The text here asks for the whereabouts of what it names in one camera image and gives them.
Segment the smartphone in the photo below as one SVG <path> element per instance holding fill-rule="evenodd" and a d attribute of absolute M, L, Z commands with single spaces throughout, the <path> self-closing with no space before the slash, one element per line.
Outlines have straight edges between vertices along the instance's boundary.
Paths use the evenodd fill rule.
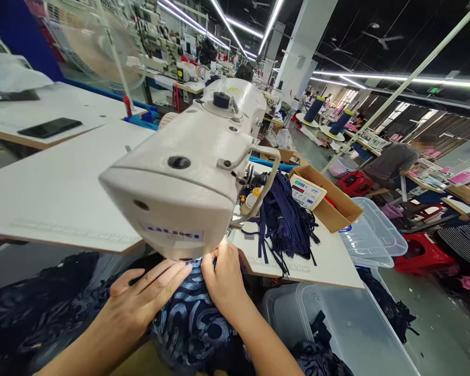
<path fill-rule="evenodd" d="M 78 127 L 79 125 L 82 125 L 82 122 L 67 119 L 66 117 L 60 117 L 56 120 L 51 120 L 43 124 L 17 131 L 17 133 L 36 138 L 49 138 L 61 132 Z"/>

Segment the red plastic stool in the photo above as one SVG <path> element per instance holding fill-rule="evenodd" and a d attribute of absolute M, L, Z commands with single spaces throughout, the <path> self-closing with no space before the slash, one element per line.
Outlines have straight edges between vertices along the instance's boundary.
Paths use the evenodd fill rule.
<path fill-rule="evenodd" d="M 368 193 L 374 182 L 360 171 L 353 171 L 345 175 L 336 185 L 350 197 L 363 197 Z"/>
<path fill-rule="evenodd" d="M 426 232 L 403 235 L 409 248 L 404 256 L 395 259 L 395 270 L 399 273 L 423 275 L 448 268 L 455 260 L 445 253 Z"/>
<path fill-rule="evenodd" d="M 437 211 L 434 211 L 433 213 L 430 213 L 428 214 L 426 212 L 426 210 L 430 209 L 430 208 L 433 208 L 433 207 L 436 207 L 437 208 Z M 435 205 L 428 205 L 426 207 L 424 207 L 423 209 L 420 209 L 418 211 L 415 211 L 414 212 L 414 215 L 417 215 L 417 216 L 420 216 L 420 217 L 423 217 L 423 219 L 428 219 L 430 217 L 433 217 L 439 213 L 442 213 L 444 211 L 447 210 L 447 206 L 445 204 L 435 204 Z"/>

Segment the ceiling fan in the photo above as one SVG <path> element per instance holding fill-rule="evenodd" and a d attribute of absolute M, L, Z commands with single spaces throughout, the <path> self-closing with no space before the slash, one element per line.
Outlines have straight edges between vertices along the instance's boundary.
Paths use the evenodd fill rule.
<path fill-rule="evenodd" d="M 254 0 L 251 0 L 251 3 L 252 3 L 252 6 L 254 7 L 254 9 L 257 9 L 260 6 L 266 6 L 266 7 L 270 6 L 270 4 L 257 2 L 257 1 L 254 1 Z"/>
<path fill-rule="evenodd" d="M 387 42 L 404 39 L 404 36 L 387 37 L 386 35 L 383 38 L 379 38 L 377 36 L 374 36 L 373 34 L 369 34 L 367 31 L 364 31 L 364 30 L 362 31 L 362 34 L 365 34 L 371 38 L 377 39 L 378 42 L 383 46 L 383 49 L 387 51 L 389 50 Z"/>
<path fill-rule="evenodd" d="M 333 42 L 331 42 L 331 44 L 333 45 L 333 51 L 338 51 L 338 52 L 343 52 L 343 53 L 346 53 L 348 55 L 352 55 L 351 52 L 348 52 L 348 51 L 345 51 L 345 50 L 342 50 L 341 48 L 339 48 L 336 44 L 334 44 Z"/>

